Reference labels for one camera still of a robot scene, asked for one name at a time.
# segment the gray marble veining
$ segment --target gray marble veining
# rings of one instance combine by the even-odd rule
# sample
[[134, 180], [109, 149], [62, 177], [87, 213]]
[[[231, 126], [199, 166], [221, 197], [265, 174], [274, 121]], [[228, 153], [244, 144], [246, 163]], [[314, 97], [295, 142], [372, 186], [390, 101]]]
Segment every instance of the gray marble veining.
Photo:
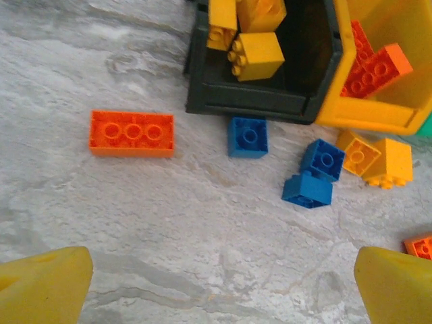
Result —
[[[368, 323], [358, 249], [432, 230], [431, 142], [415, 181], [346, 172], [330, 207], [280, 199], [308, 143], [336, 130], [269, 122], [270, 153], [228, 159], [226, 120], [184, 112], [184, 0], [0, 1], [0, 261], [87, 246], [81, 324]], [[173, 113], [173, 159], [100, 159], [91, 109]]]

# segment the stacked blue bricks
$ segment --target stacked blue bricks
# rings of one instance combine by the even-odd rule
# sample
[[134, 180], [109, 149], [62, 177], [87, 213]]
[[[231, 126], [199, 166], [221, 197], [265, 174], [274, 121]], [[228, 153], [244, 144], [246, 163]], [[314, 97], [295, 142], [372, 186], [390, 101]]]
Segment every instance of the stacked blue bricks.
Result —
[[259, 159], [269, 152], [265, 119], [234, 117], [228, 126], [228, 156]]
[[338, 181], [345, 152], [317, 140], [306, 149], [300, 163], [300, 174], [285, 181], [282, 199], [306, 208], [331, 204], [332, 182]]

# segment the stacked yellow bricks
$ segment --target stacked yellow bricks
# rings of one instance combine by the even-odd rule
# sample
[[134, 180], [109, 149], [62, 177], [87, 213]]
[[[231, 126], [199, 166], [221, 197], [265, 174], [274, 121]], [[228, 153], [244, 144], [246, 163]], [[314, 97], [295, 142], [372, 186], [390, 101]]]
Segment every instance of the stacked yellow bricks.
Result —
[[340, 133], [336, 146], [346, 154], [344, 169], [370, 186], [391, 189], [413, 179], [411, 146], [384, 138], [370, 143], [349, 130]]
[[228, 59], [239, 81], [271, 78], [285, 61], [274, 33], [285, 17], [284, 0], [209, 0], [207, 47], [231, 49]]

